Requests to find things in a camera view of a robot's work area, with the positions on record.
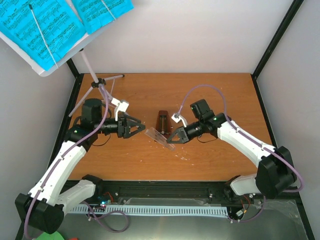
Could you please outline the blue sheet music left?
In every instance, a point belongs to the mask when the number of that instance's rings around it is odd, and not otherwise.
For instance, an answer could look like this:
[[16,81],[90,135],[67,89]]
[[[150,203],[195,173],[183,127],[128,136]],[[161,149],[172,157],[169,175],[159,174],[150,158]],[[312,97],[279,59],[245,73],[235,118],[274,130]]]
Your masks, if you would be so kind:
[[0,31],[45,71],[86,33],[64,0],[2,0]]

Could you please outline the blue sheet music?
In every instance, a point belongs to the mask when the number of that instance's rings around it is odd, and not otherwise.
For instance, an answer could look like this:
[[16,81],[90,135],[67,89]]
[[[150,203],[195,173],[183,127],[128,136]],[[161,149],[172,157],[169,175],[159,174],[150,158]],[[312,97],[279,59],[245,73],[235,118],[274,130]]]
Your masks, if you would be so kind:
[[0,31],[45,71],[86,33],[64,0],[2,0]]
[[71,2],[89,35],[134,8],[131,0],[72,0]]

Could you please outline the brown wooden metronome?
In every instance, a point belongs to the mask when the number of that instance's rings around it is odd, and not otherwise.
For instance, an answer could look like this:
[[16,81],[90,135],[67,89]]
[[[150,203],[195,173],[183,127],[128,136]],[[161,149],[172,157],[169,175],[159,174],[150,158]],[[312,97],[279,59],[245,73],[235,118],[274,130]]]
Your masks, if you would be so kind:
[[160,110],[158,112],[155,129],[165,137],[168,137],[172,133],[173,127],[168,111]]

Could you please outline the blue sheet music right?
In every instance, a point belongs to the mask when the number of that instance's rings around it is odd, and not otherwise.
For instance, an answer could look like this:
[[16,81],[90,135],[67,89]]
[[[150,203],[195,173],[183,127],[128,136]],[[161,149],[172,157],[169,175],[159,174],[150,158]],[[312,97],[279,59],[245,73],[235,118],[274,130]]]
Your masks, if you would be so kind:
[[72,0],[71,2],[89,35],[134,8],[131,0]]

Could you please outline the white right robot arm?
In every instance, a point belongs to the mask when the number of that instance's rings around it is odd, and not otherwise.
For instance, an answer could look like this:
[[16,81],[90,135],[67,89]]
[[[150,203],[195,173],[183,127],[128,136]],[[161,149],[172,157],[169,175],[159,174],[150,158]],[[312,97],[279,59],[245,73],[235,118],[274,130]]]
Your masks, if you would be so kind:
[[180,113],[174,113],[172,120],[183,125],[172,132],[167,143],[186,144],[203,134],[210,134],[246,156],[257,172],[231,180],[228,187],[231,195],[262,194],[274,199],[290,190],[297,180],[297,174],[291,153],[286,147],[275,147],[257,139],[224,113],[215,114],[204,99],[192,103],[190,108],[197,121],[188,124]]

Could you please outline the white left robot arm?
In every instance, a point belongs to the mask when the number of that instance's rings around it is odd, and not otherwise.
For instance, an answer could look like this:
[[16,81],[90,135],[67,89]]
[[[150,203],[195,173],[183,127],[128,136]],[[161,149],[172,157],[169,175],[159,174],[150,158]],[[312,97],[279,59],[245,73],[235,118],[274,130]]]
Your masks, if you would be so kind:
[[90,174],[68,190],[62,189],[99,134],[116,134],[118,138],[128,139],[146,128],[139,119],[124,111],[114,117],[108,117],[108,112],[102,100],[86,99],[81,107],[80,123],[67,131],[45,174],[28,194],[20,193],[16,197],[15,206],[25,236],[28,235],[28,227],[52,234],[60,227],[65,215],[77,205],[89,198],[95,202],[103,198],[102,179]]

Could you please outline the black aluminium frame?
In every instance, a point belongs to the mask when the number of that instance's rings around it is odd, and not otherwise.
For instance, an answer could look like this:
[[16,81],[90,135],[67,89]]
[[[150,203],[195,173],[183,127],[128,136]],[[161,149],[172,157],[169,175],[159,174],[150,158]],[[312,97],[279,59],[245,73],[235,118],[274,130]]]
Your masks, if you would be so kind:
[[[257,67],[255,68],[253,74],[251,74],[252,84],[254,86],[260,108],[262,110],[262,114],[264,117],[264,121],[267,126],[267,130],[271,139],[272,144],[276,146],[276,140],[274,136],[274,132],[272,130],[270,120],[264,105],[264,101],[261,96],[260,89],[258,87],[257,79],[261,72],[263,71],[264,67],[266,66],[267,62],[269,61],[273,51],[276,49],[278,43],[282,39],[283,35],[285,34],[287,28],[289,27],[290,23],[294,19],[295,15],[299,11],[301,5],[303,4],[304,0],[293,0],[292,4],[290,5],[287,13],[285,14],[282,22],[280,23],[277,31],[275,32],[274,36],[272,37],[268,47],[266,48],[263,56],[261,57]],[[68,110],[71,110],[72,107],[76,106],[76,97],[79,95],[80,87],[83,82],[84,74],[80,74],[75,66],[71,57],[66,61],[70,71],[72,72],[73,76],[75,77],[75,83],[68,101],[67,108],[65,110],[65,114],[62,120],[62,124],[60,126],[60,130],[53,148],[52,155],[49,160],[48,170],[52,166],[52,163],[55,161],[55,157],[58,156],[58,150],[65,142],[66,139],[69,139],[73,135],[79,135],[79,133],[70,133],[70,130],[67,130],[67,124],[71,122],[71,117],[67,116]],[[97,203],[98,200],[102,200],[102,191],[108,189],[114,190],[114,194],[117,195],[120,192],[120,197],[123,199],[130,199],[130,198],[154,198],[154,199],[177,199],[182,197],[184,199],[191,199],[192,197],[200,198],[204,197],[205,195],[196,196],[197,193],[201,191],[204,193],[205,187],[208,187],[208,190],[215,190],[214,192],[208,191],[208,195],[206,198],[210,199],[210,203],[215,203],[222,201],[222,205],[226,205],[227,209],[232,211],[240,206],[240,196],[236,196],[236,193],[232,193],[231,189],[231,182],[240,178],[240,175],[237,175],[231,178],[228,181],[214,181],[214,182],[165,182],[165,181],[114,181],[114,180],[102,180],[98,177],[92,175],[85,175],[83,179],[77,182],[75,180],[66,180],[62,183],[59,183],[62,187],[60,192],[62,191],[62,197],[64,197],[64,193],[67,193],[66,196],[71,196],[71,193],[80,193],[80,190],[76,189],[76,187],[81,187],[80,183],[84,180],[89,181],[89,187],[92,184],[95,184],[95,192],[90,198],[88,204],[93,205]],[[286,199],[298,199],[300,195],[297,193],[297,187],[289,187],[287,190],[292,190],[293,193],[287,192],[279,193],[280,195],[275,196],[275,199],[286,200]],[[23,237],[23,231],[25,230],[25,217],[28,213],[28,207],[32,202],[31,197],[25,194],[20,193],[15,200],[15,205],[17,207],[21,225],[19,227],[16,240]],[[37,230],[44,231],[45,233],[53,233],[53,230],[56,231],[61,226],[63,217],[62,217],[62,204],[64,203],[56,203],[55,206],[48,205],[44,200],[41,202],[40,200],[36,200],[34,206],[31,210],[30,215],[30,222],[29,226],[34,227]],[[306,212],[303,207],[302,203],[299,203],[301,206],[298,205],[299,213],[303,213],[302,215],[302,223],[303,227],[306,230],[307,237],[313,237],[313,232],[311,230],[311,226],[309,223],[308,218],[306,217]]]

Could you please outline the green paper scrap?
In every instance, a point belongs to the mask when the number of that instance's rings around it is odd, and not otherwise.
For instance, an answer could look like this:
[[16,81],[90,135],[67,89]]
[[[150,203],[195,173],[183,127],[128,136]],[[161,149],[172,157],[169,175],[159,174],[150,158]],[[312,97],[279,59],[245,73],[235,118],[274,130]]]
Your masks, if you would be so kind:
[[39,239],[40,240],[65,240],[65,238],[57,231],[51,234],[44,232],[41,234]]

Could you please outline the clear plastic metronome cover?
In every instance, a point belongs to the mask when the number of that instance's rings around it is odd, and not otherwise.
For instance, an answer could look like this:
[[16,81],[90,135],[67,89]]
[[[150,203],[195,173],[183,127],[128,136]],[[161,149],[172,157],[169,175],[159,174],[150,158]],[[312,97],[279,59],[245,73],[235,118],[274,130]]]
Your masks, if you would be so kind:
[[174,151],[176,149],[174,144],[167,143],[167,139],[153,127],[147,129],[145,134],[170,151]]

